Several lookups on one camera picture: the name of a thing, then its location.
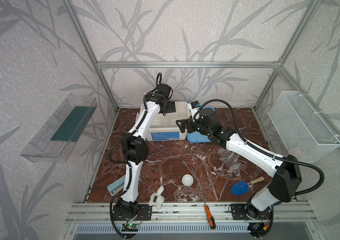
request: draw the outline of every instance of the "blue label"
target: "blue label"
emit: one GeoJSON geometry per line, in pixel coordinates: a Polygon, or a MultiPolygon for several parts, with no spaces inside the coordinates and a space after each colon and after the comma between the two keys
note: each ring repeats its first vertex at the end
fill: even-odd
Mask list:
{"type": "Polygon", "coordinates": [[[152,132],[153,141],[178,140],[179,132],[152,132]]]}

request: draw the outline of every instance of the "white plastic bin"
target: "white plastic bin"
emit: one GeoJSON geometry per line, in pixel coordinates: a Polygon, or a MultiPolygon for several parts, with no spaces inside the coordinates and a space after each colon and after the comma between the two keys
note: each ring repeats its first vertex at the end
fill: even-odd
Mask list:
{"type": "MultiPolygon", "coordinates": [[[[151,127],[148,130],[147,141],[171,141],[171,140],[184,140],[186,139],[187,132],[182,133],[175,123],[176,120],[187,119],[190,117],[187,102],[175,102],[175,113],[167,113],[165,116],[162,113],[157,114],[151,127]]],[[[139,114],[144,111],[144,105],[141,105],[139,114]]]]}

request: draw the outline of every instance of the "black mounting plate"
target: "black mounting plate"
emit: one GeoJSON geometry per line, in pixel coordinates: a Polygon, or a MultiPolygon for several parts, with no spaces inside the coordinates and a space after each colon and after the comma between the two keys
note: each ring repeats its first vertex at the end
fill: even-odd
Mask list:
{"type": "MultiPolygon", "coordinates": [[[[151,220],[152,206],[150,207],[148,204],[138,204],[138,212],[143,214],[144,221],[151,220]]],[[[114,221],[126,221],[125,218],[121,216],[120,209],[113,207],[113,220],[114,221]]],[[[133,220],[141,220],[142,215],[137,214],[133,220]]]]}
{"type": "MultiPolygon", "coordinates": [[[[245,212],[245,206],[246,204],[230,204],[229,210],[232,215],[233,220],[251,220],[245,212]]],[[[271,219],[271,209],[270,207],[266,208],[262,214],[266,215],[266,217],[270,220],[271,219]]]]}

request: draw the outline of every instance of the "blue plastic container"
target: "blue plastic container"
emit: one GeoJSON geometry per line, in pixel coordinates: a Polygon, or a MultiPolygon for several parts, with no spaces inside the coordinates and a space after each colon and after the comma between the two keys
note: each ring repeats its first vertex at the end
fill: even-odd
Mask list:
{"type": "Polygon", "coordinates": [[[199,132],[187,133],[187,140],[192,143],[211,142],[206,135],[202,135],[199,132]]]}

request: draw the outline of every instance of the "white wire basket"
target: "white wire basket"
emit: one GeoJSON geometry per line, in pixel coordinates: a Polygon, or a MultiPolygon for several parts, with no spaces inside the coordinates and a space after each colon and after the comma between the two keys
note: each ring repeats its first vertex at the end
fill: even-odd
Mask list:
{"type": "Polygon", "coordinates": [[[282,91],[268,116],[298,161],[316,162],[340,146],[337,136],[297,91],[282,91]]]}

